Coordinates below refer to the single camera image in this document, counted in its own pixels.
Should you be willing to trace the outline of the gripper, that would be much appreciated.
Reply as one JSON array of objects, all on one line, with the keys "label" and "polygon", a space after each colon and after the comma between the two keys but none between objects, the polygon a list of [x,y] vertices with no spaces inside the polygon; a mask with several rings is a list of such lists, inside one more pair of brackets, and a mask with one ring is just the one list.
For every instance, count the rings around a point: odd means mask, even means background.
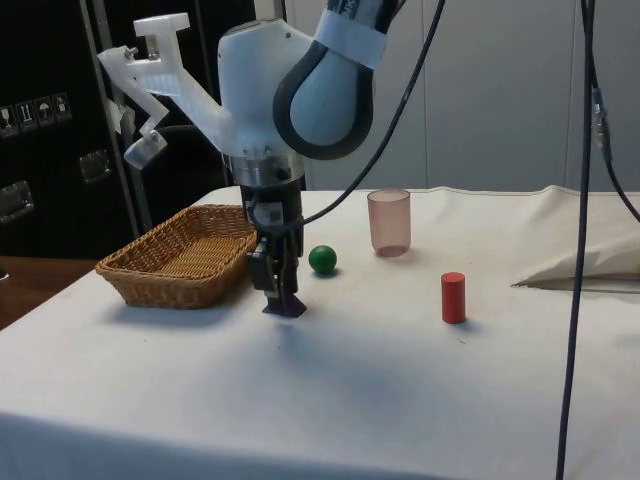
[{"label": "gripper", "polygon": [[272,188],[241,187],[246,218],[258,222],[260,241],[247,254],[254,288],[263,291],[267,314],[300,314],[297,253],[303,251],[304,228],[298,226],[275,234],[282,225],[302,221],[302,200],[299,182],[289,182]]}]

